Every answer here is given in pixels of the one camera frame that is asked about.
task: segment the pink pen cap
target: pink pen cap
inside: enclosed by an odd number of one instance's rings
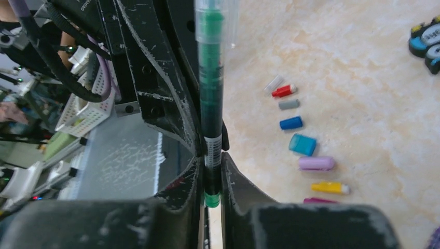
[[[307,203],[338,203],[338,202],[312,197],[312,198],[305,198],[303,203],[307,204]]]
[[[335,166],[333,157],[301,157],[299,169],[304,171],[329,171]]]

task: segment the green marker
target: green marker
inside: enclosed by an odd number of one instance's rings
[[[203,178],[205,203],[210,208],[220,203],[224,51],[230,42],[226,32],[230,7],[231,2],[225,0],[195,0],[201,122],[208,146]]]

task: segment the red pen cap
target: red pen cap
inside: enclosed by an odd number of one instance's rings
[[[272,92],[272,96],[276,97],[276,98],[282,98],[285,96],[289,96],[290,94],[292,94],[294,92],[296,92],[296,87],[295,87],[295,85],[291,84],[291,85],[287,85],[287,86],[278,88],[277,90]]]

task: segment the person's arm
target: person's arm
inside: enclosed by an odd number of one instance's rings
[[[67,33],[63,32],[61,34],[60,45],[74,47],[75,46],[75,39],[73,37],[71,37],[70,35],[68,35]],[[69,55],[67,52],[58,51],[58,55],[60,56],[61,60],[63,61],[64,66],[67,67],[67,69],[72,68],[72,64],[70,63],[70,61],[68,61]]]
[[[0,21],[18,22],[8,0],[0,0]]]

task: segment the blue pen cap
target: blue pen cap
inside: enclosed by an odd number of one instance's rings
[[[281,130],[289,130],[303,127],[303,121],[300,116],[280,121]]]
[[[294,134],[289,143],[289,150],[311,157],[315,151],[316,143],[316,139]]]

